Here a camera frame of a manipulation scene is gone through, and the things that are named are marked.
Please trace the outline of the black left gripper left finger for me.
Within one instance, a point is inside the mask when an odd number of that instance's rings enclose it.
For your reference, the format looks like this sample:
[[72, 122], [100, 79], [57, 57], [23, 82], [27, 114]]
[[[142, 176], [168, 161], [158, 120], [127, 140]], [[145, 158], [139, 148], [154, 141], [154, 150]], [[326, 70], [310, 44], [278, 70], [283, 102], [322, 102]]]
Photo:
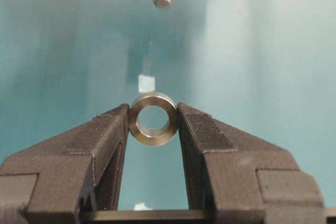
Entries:
[[1, 223], [79, 223], [117, 210], [129, 106], [25, 148], [1, 164]]

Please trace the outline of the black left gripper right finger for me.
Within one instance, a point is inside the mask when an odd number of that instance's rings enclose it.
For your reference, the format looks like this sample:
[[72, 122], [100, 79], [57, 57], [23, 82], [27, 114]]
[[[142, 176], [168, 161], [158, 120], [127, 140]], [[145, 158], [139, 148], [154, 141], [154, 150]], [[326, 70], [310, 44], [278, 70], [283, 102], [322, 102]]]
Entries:
[[286, 149], [179, 103], [188, 206], [215, 223], [326, 223], [316, 180]]

